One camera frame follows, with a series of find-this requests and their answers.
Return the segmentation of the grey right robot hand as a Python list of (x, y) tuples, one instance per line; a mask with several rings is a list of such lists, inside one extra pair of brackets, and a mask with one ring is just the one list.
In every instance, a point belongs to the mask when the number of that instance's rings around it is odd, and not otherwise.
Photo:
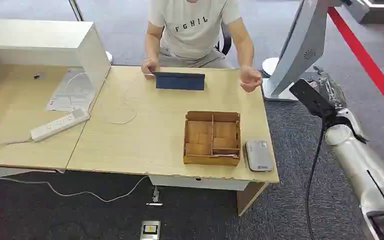
[(329, 74), (314, 65), (314, 76), (300, 78), (289, 88), (313, 116), (321, 119), (336, 117), (341, 109), (347, 107), (344, 93)]

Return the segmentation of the person's left hand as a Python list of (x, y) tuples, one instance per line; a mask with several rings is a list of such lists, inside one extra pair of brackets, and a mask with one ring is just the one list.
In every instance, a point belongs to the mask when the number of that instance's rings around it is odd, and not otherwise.
[(240, 68), (240, 86), (247, 93), (253, 92), (260, 87), (263, 81), (262, 74), (251, 66), (244, 65)]

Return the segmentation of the person's right hand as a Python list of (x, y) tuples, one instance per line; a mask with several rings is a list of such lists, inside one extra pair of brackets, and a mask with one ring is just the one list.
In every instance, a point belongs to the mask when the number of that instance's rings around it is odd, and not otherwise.
[(141, 71), (147, 80), (155, 79), (155, 72), (159, 72), (159, 61), (154, 58), (147, 58), (141, 64)]

